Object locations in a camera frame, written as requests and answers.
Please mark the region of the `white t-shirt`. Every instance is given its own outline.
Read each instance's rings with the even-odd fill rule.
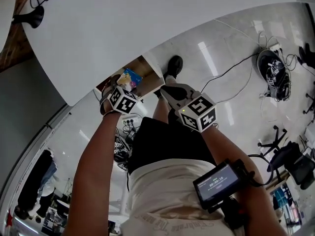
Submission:
[[[199,204],[193,181],[215,166],[190,159],[167,159],[135,170],[129,178],[129,219],[124,236],[233,236],[220,210]]]

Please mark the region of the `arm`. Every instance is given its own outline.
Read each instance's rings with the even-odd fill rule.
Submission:
[[[217,164],[226,159],[231,162],[241,159],[248,171],[255,171],[255,180],[262,182],[259,170],[253,161],[215,127],[206,129],[202,137]],[[278,222],[269,194],[264,187],[248,186],[237,192],[236,198],[249,216],[249,223],[245,227],[247,236],[286,235]]]
[[[106,115],[84,150],[75,173],[64,236],[108,233],[110,177],[115,129],[121,114]]]

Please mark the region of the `wrist strap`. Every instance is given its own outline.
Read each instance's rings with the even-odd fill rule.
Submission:
[[[119,113],[119,112],[116,111],[116,110],[111,110],[111,111],[109,111],[109,112],[107,112],[107,113],[105,113],[105,114],[103,115],[103,119],[104,119],[105,116],[110,115],[110,114],[115,114],[115,113]]]

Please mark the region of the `person's left arm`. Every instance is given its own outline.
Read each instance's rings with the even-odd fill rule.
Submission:
[[[64,236],[108,234],[115,129],[121,114],[108,114],[84,150],[75,173]]]

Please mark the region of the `person's right arm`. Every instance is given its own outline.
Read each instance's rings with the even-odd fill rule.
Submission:
[[[226,159],[231,162],[241,159],[248,171],[255,171],[254,179],[262,182],[262,177],[253,161],[218,129],[211,126],[202,133],[202,137],[217,164]],[[246,236],[286,235],[264,187],[248,186],[236,193],[236,199],[249,216],[249,222],[245,226]]]

